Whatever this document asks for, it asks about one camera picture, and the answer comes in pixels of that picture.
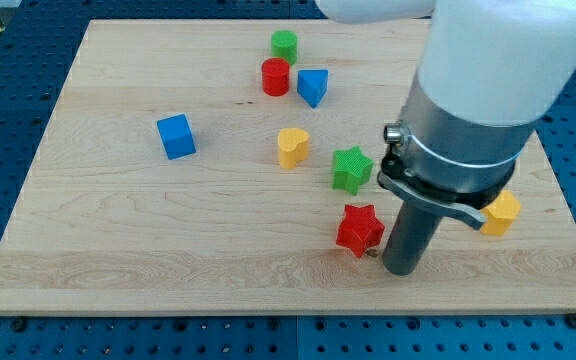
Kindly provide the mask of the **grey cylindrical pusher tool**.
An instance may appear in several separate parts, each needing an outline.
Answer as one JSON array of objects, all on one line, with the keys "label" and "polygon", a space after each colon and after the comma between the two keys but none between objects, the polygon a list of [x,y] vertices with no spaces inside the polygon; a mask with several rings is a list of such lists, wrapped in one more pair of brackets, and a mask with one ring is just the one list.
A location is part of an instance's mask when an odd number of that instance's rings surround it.
[{"label": "grey cylindrical pusher tool", "polygon": [[435,104],[415,79],[398,119],[384,126],[387,144],[378,184],[402,200],[382,254],[396,275],[412,273],[444,218],[474,230],[481,210],[511,179],[535,123],[484,125]]}]

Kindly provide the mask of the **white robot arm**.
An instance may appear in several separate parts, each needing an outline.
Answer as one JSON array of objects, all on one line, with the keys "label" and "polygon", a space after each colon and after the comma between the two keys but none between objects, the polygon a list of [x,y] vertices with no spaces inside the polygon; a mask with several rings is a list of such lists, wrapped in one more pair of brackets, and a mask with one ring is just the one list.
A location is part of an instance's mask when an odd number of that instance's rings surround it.
[{"label": "white robot arm", "polygon": [[345,24],[429,17],[427,42],[377,180],[402,200],[382,255],[411,273],[443,218],[474,229],[576,69],[576,1],[319,0]]}]

